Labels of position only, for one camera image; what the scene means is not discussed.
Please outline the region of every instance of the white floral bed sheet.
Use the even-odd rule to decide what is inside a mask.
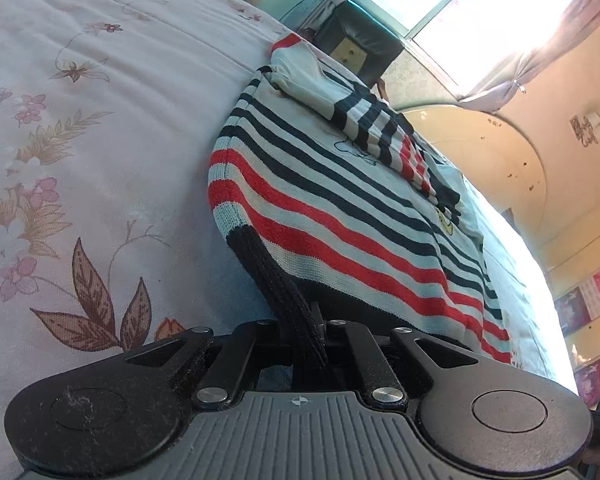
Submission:
[[[272,316],[206,180],[284,32],[238,0],[0,0],[0,480],[20,471],[2,417],[24,386],[183,327]],[[542,340],[515,304],[507,317]],[[568,384],[547,346],[519,345],[518,365]]]

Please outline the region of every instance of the orange flower print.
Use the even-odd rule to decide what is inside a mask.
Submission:
[[[165,317],[162,320],[162,323],[160,323],[158,326],[158,329],[155,331],[154,341],[160,341],[160,339],[171,337],[172,335],[176,335],[183,330],[184,327],[175,319],[169,319],[168,317]]]

